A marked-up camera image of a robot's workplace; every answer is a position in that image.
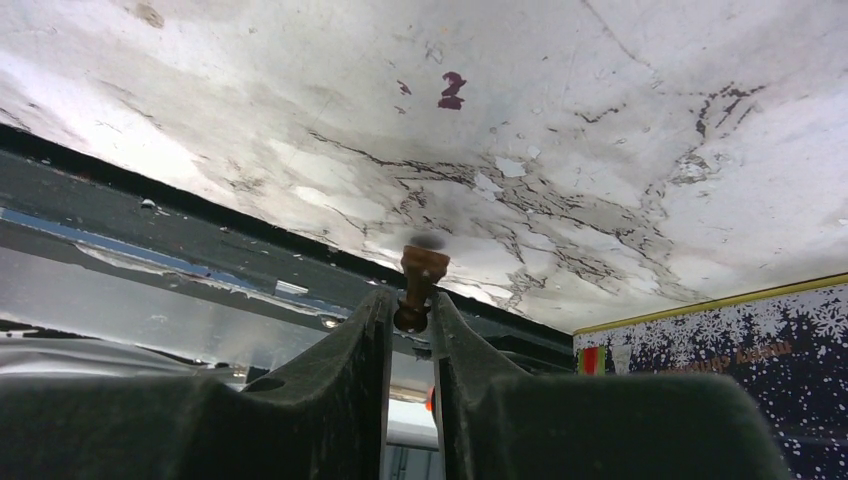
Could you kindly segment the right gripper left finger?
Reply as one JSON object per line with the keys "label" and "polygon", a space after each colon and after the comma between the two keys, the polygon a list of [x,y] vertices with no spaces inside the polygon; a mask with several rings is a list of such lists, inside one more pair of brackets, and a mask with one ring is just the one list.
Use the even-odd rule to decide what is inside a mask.
{"label": "right gripper left finger", "polygon": [[242,390],[210,378],[1,383],[5,479],[376,479],[393,297]]}

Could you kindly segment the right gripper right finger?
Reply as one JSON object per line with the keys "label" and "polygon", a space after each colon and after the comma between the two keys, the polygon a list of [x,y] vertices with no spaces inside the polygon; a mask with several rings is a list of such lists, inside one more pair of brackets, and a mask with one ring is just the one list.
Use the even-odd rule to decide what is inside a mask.
{"label": "right gripper right finger", "polygon": [[769,426],[713,374],[533,375],[433,301],[435,416],[449,479],[786,479]]}

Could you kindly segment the dark pawn passed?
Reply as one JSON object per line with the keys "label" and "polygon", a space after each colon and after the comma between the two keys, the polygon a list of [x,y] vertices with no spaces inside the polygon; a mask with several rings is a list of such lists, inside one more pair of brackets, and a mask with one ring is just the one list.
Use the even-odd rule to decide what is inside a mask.
{"label": "dark pawn passed", "polygon": [[407,280],[405,295],[398,300],[394,326],[405,333],[422,333],[428,325],[427,304],[435,286],[447,274],[448,255],[413,245],[403,249],[401,267]]}

